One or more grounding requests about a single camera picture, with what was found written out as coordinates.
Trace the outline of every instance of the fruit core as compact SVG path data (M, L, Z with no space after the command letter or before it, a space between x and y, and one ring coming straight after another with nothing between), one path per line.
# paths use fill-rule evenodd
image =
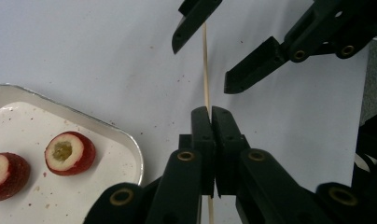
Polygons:
M72 144L70 142L59 142L55 144L52 156L57 161L66 161L72 155Z

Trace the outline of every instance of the halved fruit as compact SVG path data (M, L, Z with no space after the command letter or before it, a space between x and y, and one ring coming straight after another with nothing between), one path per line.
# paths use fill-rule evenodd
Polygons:
M54 137L44 154L49 170L55 175L78 175L91 167L96 150L88 137L66 132Z
M0 201L23 189L30 173L31 167L23 157L9 152L0 153Z

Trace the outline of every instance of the white surface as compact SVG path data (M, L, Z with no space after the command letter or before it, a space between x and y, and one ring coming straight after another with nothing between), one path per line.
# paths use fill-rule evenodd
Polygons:
M0 83L14 83L133 135L162 175L203 105L202 35L173 55L183 1L0 1ZM349 185L367 50L348 60L287 63L238 95L224 74L261 42L279 41L313 1L223 1L209 18L211 105L229 109L251 147L270 151L298 183ZM216 223L240 223L233 199L216 200Z
M0 223L82 223L105 189L140 183L140 151L125 132L11 86L0 86L0 105L0 152L16 153L31 165L26 186L0 202ZM44 153L51 139L67 131L89 137L97 154L86 172L58 176Z

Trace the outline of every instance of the tray rim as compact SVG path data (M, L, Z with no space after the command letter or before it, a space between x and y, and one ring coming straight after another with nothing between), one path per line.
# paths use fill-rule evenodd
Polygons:
M140 164L139 164L139 166L140 166L140 169L139 169L139 170L140 170L140 174L139 174L139 178L138 178L136 184L137 184L138 186L141 186L141 185L143 184L144 172L145 172L145 163L144 163L143 153L142 153L142 150L141 150L141 148L139 147L138 143L136 142L136 140L135 140L135 139L134 139L129 133L125 132L125 131L122 130L121 128L118 128L118 127L116 127L116 126L114 126L114 125L111 125L111 124L109 124L109 123L107 123L107 122L104 122L104 121L102 121L102 120L100 120L100 119L97 119L97 118L95 118L95 117L93 117L93 116L90 116L90 115L88 115L88 114L85 114L85 113L83 113L83 112L81 112L81 111L79 111L79 110L76 110L76 109L74 109L73 107L70 107L70 106L68 106L68 105L64 105L64 104L59 103L59 102L57 102L57 101L55 101L55 100L52 100L52 99L48 98L47 96L45 96L45 95L43 95L43 94L41 94L41 93L39 93L39 92L32 91L32 90L30 90L30 89L28 89L28 88L24 88L24 87L22 87L22 86L15 85L15 84L10 84L10 83L3 83L3 84L0 84L0 88L4 88L4 87L5 87L5 88L14 88L14 89L18 89L19 91L25 91L25 92L27 92L27 93L30 93L30 94L36 96L36 97L41 98L42 100L49 101L49 102L51 102L51 103L53 103L53 104L55 104L55 105L57 105L57 106L61 106L61 107L65 108L65 109L67 109L67 110L70 110L71 112L76 113L76 114L78 114L78 115L80 115L80 116L82 116L82 117L85 117L85 118L87 118L87 119L92 119L93 121L99 123L100 125L104 125L105 127L110 128L110 129L112 129L112 130L115 131L115 132L118 132L118 133L121 133L121 134L126 135L131 141L133 141L133 144L135 145L135 147L136 147L136 149L137 149L137 153L138 153L139 160L140 160Z

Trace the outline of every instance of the red skin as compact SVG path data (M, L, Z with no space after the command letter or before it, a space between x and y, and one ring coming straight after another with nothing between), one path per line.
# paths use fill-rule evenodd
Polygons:
M46 160L47 167L55 175L78 175L80 173L83 173L84 171L87 171L88 169L90 169L96 156L95 145L92 143L92 141L88 137L84 136L81 133L76 133L76 132L60 133L53 139L57 138L58 136L62 134L67 134L67 133L78 137L78 139L80 139L80 141L83 143L83 146L84 146L83 155L78 161L76 161L75 165L72 168L65 171L58 171L58 170L52 169L51 167L49 167L49 164L47 163L47 160Z
M3 201L23 189L28 182L31 166L19 155L9 152L0 155L5 156L9 163L7 179L0 184L0 201Z

